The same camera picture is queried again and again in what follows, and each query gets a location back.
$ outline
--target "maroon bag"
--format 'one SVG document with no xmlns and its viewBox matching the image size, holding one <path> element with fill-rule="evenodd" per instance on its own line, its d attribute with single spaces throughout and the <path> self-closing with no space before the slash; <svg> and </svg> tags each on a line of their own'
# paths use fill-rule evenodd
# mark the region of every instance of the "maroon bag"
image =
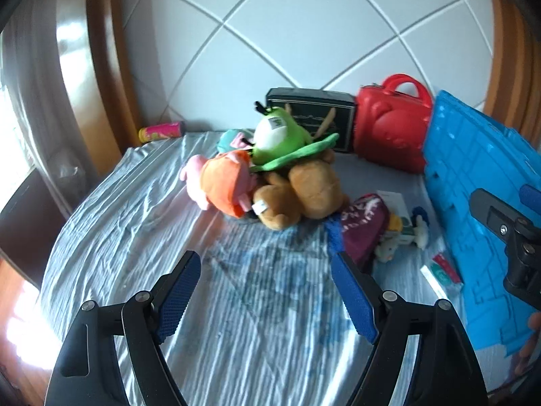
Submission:
<svg viewBox="0 0 541 406">
<path fill-rule="evenodd" d="M 389 225 L 389 209 L 377 194 L 366 194 L 342 212 L 344 249 L 357 264 L 366 270 L 370 257 Z"/>
</svg>

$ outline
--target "metal screw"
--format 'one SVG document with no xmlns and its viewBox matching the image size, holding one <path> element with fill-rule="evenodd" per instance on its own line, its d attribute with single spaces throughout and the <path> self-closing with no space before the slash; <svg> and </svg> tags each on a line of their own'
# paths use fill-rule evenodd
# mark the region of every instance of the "metal screw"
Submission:
<svg viewBox="0 0 541 406">
<path fill-rule="evenodd" d="M 386 292 L 383 292 L 383 298 L 386 300 L 386 301 L 389 301 L 389 302 L 394 302 L 398 299 L 398 296 L 395 292 L 391 292 L 389 290 L 387 290 Z"/>
<path fill-rule="evenodd" d="M 451 309 L 452 305 L 447 299 L 442 299 L 438 301 L 438 306 L 445 311 L 448 311 Z"/>
<path fill-rule="evenodd" d="M 150 293 L 149 292 L 139 292 L 135 295 L 135 300 L 137 302 L 145 302 L 150 299 Z"/>
<path fill-rule="evenodd" d="M 96 306 L 96 304 L 94 303 L 93 300 L 88 300 L 86 302 L 83 302 L 83 305 L 80 306 L 81 310 L 83 311 L 90 311 L 92 310 L 94 307 Z"/>
<path fill-rule="evenodd" d="M 528 242 L 523 243 L 522 248 L 524 249 L 524 252 L 526 252 L 528 255 L 533 255 L 536 252 L 534 247 Z"/>
</svg>

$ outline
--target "brown plush toy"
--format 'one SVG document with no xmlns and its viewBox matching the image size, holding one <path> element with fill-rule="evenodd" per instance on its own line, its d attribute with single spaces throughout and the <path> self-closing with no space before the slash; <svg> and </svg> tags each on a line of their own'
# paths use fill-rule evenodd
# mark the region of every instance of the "brown plush toy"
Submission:
<svg viewBox="0 0 541 406">
<path fill-rule="evenodd" d="M 301 219 L 302 206 L 288 180 L 275 172 L 264 176 L 267 185 L 254 192 L 254 209 L 259 219 L 272 230 L 284 230 Z"/>
<path fill-rule="evenodd" d="M 328 217 L 350 201 L 326 161 L 329 158 L 323 159 L 303 161 L 289 171 L 289 182 L 302 204 L 302 215 L 314 220 Z"/>
</svg>

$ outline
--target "small toothpaste box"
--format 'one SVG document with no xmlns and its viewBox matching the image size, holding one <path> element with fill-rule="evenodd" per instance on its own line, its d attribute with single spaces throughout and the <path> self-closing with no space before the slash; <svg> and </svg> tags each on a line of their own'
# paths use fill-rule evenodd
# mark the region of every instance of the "small toothpaste box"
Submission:
<svg viewBox="0 0 541 406">
<path fill-rule="evenodd" d="M 406 202 L 404 201 L 404 197 L 402 196 L 402 194 L 383 190 L 378 190 L 376 191 L 376 193 L 381 197 L 381 199 L 389 209 L 389 212 L 397 215 L 402 220 L 401 232 L 397 232 L 396 230 L 390 230 L 390 228 L 388 228 L 385 233 L 383 233 L 381 240 L 385 241 L 398 236 L 398 244 L 412 244 L 415 238 L 415 232 L 413 230 L 413 225 L 409 217 Z"/>
</svg>

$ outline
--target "red suitcase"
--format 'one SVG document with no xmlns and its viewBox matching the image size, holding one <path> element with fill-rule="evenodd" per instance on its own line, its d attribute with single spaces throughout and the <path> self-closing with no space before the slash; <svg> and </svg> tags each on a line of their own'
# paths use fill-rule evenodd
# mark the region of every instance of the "red suitcase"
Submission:
<svg viewBox="0 0 541 406">
<path fill-rule="evenodd" d="M 396 91 L 406 82 L 415 85 L 418 97 Z M 382 86 L 361 88 L 353 131 L 355 153 L 370 162 L 422 174 L 432 105 L 424 85 L 406 74 L 389 76 Z"/>
</svg>

